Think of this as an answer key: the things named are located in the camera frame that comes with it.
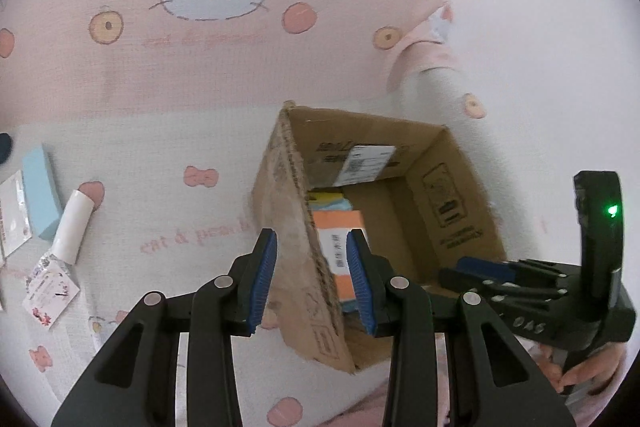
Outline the person's hand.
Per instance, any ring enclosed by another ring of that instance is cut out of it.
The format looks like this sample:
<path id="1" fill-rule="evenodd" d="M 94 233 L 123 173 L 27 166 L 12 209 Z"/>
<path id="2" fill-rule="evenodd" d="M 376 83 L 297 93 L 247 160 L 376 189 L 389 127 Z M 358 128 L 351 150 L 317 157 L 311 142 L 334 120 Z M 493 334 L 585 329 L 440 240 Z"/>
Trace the person's hand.
<path id="1" fill-rule="evenodd" d="M 557 392 L 563 392 L 570 386 L 591 383 L 592 393 L 598 393 L 612 381 L 620 362 L 626 355 L 626 345 L 625 343 L 608 343 L 572 369 L 562 369 L 561 366 L 553 363 L 552 352 L 551 347 L 540 345 L 533 354 L 533 359 Z"/>

